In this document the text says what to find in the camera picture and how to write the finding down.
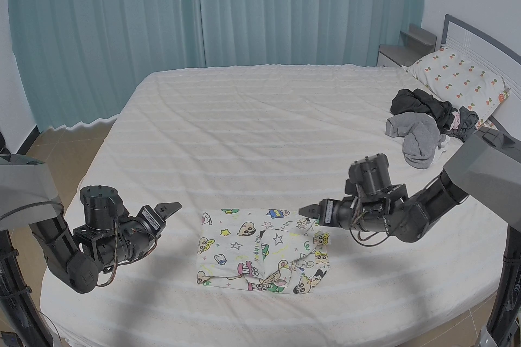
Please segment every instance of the floor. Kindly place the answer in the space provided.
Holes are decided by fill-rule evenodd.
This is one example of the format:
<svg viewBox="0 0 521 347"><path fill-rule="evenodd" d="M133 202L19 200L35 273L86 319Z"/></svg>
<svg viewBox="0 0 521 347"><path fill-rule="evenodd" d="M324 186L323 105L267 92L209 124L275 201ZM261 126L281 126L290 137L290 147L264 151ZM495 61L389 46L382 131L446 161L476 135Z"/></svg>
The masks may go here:
<svg viewBox="0 0 521 347"><path fill-rule="evenodd" d="M34 142L27 153L49 165L58 193L68 207L79 182L87 173L94 156L107 136L112 123L96 123L90 127L47 130ZM26 283L32 288L36 307L40 307L40 293L46 264L40 246L29 227L15 229L11 234L13 246L20 255L18 262ZM494 295L453 320L401 344L399 347L462 347L473 346L479 329L486 323ZM12 331L0 311L0 330Z"/></svg>

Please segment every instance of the dark baseboard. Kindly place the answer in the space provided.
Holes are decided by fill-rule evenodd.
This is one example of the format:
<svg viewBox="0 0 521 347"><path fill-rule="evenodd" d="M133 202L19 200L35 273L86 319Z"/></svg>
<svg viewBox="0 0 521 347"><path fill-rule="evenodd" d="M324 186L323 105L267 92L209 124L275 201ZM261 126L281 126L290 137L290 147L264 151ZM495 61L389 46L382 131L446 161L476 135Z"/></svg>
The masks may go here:
<svg viewBox="0 0 521 347"><path fill-rule="evenodd" d="M40 131L38 130L38 127L35 126L32 132L29 133L29 136L27 136L27 139L22 143L22 146L18 149L17 154L25 155L39 135Z"/></svg>

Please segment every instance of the white pillow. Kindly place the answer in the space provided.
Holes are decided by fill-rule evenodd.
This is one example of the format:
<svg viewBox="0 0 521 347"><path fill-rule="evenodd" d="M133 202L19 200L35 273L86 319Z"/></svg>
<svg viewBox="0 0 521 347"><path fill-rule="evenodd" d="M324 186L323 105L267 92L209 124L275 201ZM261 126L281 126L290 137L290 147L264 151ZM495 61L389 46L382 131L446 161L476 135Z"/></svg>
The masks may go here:
<svg viewBox="0 0 521 347"><path fill-rule="evenodd" d="M455 109L475 111L479 124L509 96L503 78L445 45L405 70Z"/></svg>

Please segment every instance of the bed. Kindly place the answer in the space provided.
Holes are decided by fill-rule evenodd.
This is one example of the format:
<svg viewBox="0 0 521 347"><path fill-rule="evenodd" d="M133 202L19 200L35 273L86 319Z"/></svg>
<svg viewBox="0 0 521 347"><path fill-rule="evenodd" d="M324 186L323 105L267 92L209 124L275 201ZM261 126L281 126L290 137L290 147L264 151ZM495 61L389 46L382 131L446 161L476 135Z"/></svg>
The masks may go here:
<svg viewBox="0 0 521 347"><path fill-rule="evenodd" d="M462 39L470 48L468 33L483 39L448 19L446 38L455 44ZM490 62L498 62L511 85L519 80L517 67ZM168 220L154 253L119 268L106 288L80 295L46 271L42 311L73 347L385 347L459 315L497 288L506 236L503 220L472 198L414 244L389 239L363 248L344 230L332 230L331 270L307 295L196 283L206 207L295 210L325 197L341 199L349 165L377 152L387 154L391 179L405 182L409 194L436 176L461 142L451 140L426 170L407 165L401 140L384 135L391 100L401 88L426 89L400 68L354 65L151 74L122 110L81 185L114 186L131 214L170 201L183 209ZM509 106L515 109L517 101ZM500 128L515 128L511 111L494 114ZM84 223L78 195L66 220L70 228Z"/></svg>

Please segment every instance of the white headboard panel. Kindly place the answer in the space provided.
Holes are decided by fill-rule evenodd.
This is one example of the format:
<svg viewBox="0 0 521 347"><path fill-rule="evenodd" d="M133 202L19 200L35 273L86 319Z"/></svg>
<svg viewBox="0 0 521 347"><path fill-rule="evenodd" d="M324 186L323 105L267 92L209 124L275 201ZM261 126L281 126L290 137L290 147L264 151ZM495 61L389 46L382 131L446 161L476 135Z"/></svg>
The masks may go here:
<svg viewBox="0 0 521 347"><path fill-rule="evenodd" d="M500 130L521 139L521 56L479 29L447 14L442 44L503 77L510 96L490 117Z"/></svg>

